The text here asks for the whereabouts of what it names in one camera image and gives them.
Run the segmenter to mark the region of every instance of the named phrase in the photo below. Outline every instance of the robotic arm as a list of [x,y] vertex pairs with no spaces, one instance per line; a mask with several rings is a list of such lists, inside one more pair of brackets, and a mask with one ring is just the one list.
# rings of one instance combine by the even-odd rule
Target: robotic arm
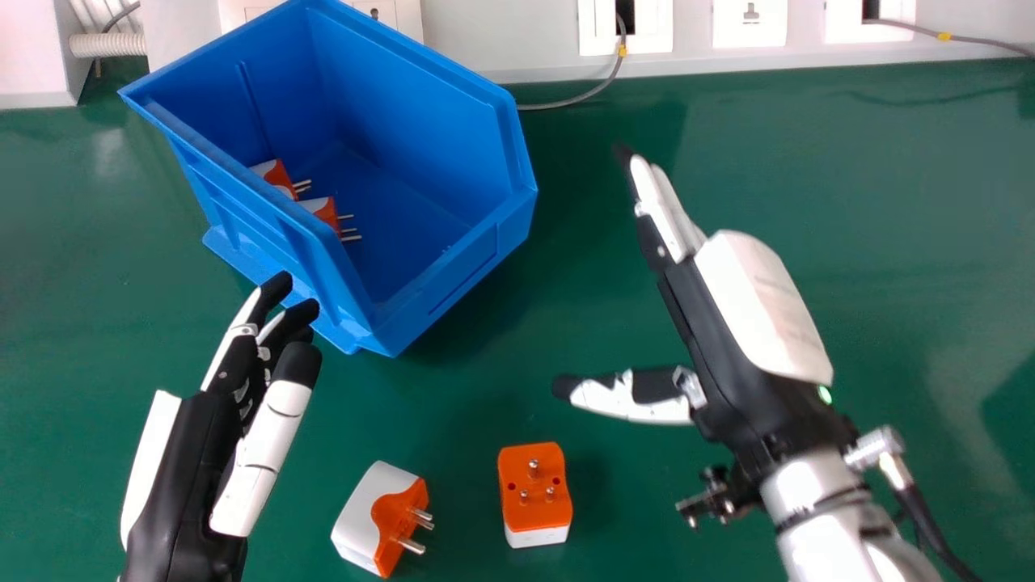
[[753,507],[772,518],[792,582],[940,581],[874,504],[862,472],[880,468],[928,546],[964,580],[978,578],[948,550],[890,427],[860,437],[830,404],[833,367],[779,257],[735,231],[706,237],[664,172],[620,148],[641,252],[693,359],[602,377],[561,376],[554,395],[631,421],[697,426],[732,466],[702,471],[706,490],[677,503],[697,529]]
[[322,361],[315,300],[266,323],[291,288],[280,272],[252,293],[196,395],[155,394],[122,507],[121,582],[240,580]]

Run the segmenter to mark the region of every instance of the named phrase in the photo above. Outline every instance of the plug pin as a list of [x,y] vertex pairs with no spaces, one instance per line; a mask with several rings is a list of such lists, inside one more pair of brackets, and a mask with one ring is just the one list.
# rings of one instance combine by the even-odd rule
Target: plug pin
[[400,546],[403,546],[403,548],[405,548],[407,551],[413,552],[418,556],[424,555],[424,552],[427,551],[427,548],[425,548],[423,544],[418,544],[413,540],[410,540],[409,537],[400,537],[398,540],[396,540],[396,542],[398,543]]
[[410,513],[427,522],[434,519],[432,514],[428,514],[419,507],[410,507]]

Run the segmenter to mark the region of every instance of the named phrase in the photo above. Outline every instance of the green table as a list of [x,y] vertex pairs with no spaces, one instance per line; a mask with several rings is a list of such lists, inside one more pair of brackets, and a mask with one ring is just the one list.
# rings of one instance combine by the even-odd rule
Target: green table
[[[114,579],[152,394],[196,389],[250,289],[202,246],[166,143],[114,95],[139,66],[106,67],[78,109],[0,115],[0,579]],[[525,115],[541,191],[528,242],[398,359],[318,342],[324,371],[247,582],[372,580],[328,535],[378,459],[427,479],[438,523],[400,579],[786,580],[766,516],[694,534],[673,511],[726,452],[550,395],[562,371],[687,357],[638,251],[615,140],[668,169],[703,228],[782,256],[834,361],[835,405],[901,431],[986,580],[1026,579],[1033,87],[1022,61],[720,75],[621,81]],[[574,524],[564,546],[511,551],[496,456],[541,440],[564,447]]]

